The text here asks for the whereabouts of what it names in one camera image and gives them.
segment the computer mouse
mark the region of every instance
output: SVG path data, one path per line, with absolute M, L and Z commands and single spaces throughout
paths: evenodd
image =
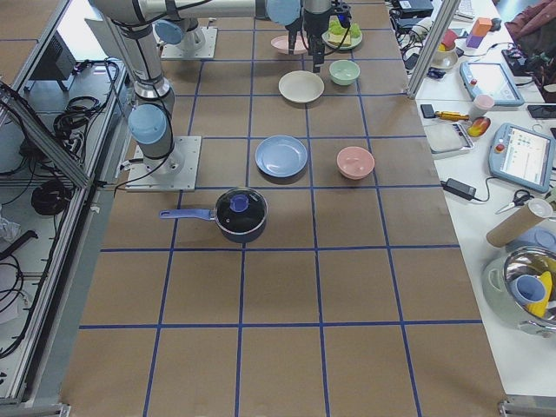
M 489 30 L 489 32 L 495 32 L 497 30 L 500 30 L 500 28 L 502 27 L 502 19 L 495 17 L 494 19 L 490 20 L 492 26 Z

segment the pink plate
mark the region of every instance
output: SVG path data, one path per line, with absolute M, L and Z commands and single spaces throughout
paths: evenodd
M 288 54 L 288 35 L 275 37 L 272 41 L 270 41 L 270 44 L 281 54 Z M 303 46 L 301 36 L 298 36 L 295 40 L 294 55 L 304 54 L 305 52 L 307 52 L 307 50 Z
M 342 149 L 336 157 L 336 163 L 341 174 L 350 180 L 361 180 L 374 169 L 373 155 L 358 146 Z

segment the cardboard tube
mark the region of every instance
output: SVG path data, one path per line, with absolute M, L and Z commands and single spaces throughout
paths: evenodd
M 550 203 L 541 198 L 533 198 L 525 206 L 488 232 L 486 240 L 491 245 L 501 248 L 552 214 L 553 208 Z

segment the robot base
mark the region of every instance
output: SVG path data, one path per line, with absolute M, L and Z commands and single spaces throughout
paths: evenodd
M 148 175 L 141 180 L 126 184 L 127 191 L 194 191 L 197 180 L 197 168 L 201 154 L 200 136 L 174 136 L 175 146 L 182 152 L 184 163 L 175 174 L 161 176 Z M 142 158 L 142 151 L 137 146 L 134 158 Z M 147 174 L 144 164 L 131 166 L 129 180 L 135 180 Z
M 212 59 L 215 57 L 217 28 L 201 28 L 205 44 L 198 50 L 181 50 L 175 45 L 164 45 L 161 59 L 164 61 L 187 61 L 190 59 Z

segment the orange box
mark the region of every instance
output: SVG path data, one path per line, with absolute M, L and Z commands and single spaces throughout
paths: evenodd
M 493 23 L 488 17 L 479 17 L 473 24 L 471 35 L 484 37 L 492 27 Z

